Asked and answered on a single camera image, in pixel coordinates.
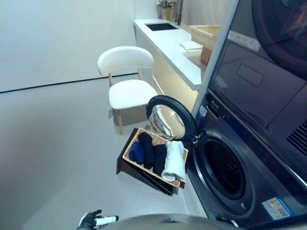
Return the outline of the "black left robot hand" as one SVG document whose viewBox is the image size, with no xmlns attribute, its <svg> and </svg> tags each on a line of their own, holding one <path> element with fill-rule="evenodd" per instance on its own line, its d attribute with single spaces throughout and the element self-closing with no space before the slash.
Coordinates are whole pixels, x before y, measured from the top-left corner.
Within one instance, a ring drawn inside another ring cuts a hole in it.
<svg viewBox="0 0 307 230">
<path fill-rule="evenodd" d="M 97 230 L 99 227 L 109 223 L 117 222 L 119 216 L 102 216 L 102 210 L 85 213 L 79 222 L 77 230 Z"/>
</svg>

